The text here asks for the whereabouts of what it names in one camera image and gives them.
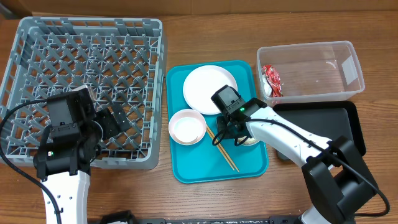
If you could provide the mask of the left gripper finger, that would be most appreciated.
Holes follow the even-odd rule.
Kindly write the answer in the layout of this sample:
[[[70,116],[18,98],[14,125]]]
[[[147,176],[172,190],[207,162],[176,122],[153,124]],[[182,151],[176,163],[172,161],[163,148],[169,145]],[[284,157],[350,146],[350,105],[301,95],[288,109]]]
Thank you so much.
[[[121,132],[116,118],[108,108],[97,111],[95,121],[100,125],[103,131],[102,140],[117,136]]]
[[[111,108],[119,131],[126,132],[130,129],[131,125],[123,107],[120,104],[115,103],[111,105]]]

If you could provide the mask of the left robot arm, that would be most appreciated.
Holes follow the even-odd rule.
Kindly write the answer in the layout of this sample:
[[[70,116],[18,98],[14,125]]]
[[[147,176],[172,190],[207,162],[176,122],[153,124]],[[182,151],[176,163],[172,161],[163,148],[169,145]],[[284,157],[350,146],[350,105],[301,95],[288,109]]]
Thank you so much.
[[[87,198],[91,163],[101,154],[100,143],[130,128],[120,104],[96,112],[81,126],[62,124],[45,127],[34,167],[40,183],[53,196],[43,192],[46,222],[87,223]]]

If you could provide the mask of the pink-white small bowl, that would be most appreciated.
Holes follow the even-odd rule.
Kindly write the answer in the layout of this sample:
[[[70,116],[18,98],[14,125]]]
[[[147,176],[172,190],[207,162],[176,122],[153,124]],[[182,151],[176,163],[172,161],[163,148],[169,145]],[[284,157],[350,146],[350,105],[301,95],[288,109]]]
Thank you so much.
[[[206,121],[202,114],[192,109],[176,112],[169,120],[169,135],[185,146],[202,140],[206,133]]]

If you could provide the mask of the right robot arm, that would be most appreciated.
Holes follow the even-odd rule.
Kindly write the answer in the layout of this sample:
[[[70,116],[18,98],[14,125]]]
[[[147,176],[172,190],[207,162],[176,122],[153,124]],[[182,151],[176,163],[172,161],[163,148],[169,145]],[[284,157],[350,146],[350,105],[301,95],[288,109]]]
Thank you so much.
[[[257,99],[215,94],[212,102],[221,111],[224,126],[214,137],[264,141],[298,165],[303,173],[312,206],[296,223],[354,223],[358,211],[379,187],[353,141],[317,136],[280,117]]]

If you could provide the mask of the red snack wrapper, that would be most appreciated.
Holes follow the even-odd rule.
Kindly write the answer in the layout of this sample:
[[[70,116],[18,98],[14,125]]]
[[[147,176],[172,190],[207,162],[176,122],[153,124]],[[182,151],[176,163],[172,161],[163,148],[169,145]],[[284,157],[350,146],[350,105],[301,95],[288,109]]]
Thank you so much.
[[[265,75],[270,86],[272,87],[272,98],[283,97],[282,85],[278,71],[272,65],[264,65],[262,67],[262,75]]]

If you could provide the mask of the grey-green bowl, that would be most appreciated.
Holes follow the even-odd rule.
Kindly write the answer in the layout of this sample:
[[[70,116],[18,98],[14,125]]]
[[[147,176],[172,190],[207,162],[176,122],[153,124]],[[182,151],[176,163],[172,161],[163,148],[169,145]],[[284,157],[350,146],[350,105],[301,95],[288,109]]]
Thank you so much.
[[[245,141],[243,141],[243,145],[245,146],[252,146],[255,145],[259,142],[259,140],[254,139],[254,138],[247,138]]]

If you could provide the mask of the white tissue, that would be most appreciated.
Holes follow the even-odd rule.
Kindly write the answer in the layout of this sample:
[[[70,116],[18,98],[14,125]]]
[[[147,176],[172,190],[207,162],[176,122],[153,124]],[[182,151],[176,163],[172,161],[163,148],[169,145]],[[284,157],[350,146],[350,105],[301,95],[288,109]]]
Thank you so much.
[[[267,97],[271,97],[272,96],[272,87],[270,86],[267,78],[265,75],[262,75],[262,81],[264,83],[264,93]]]

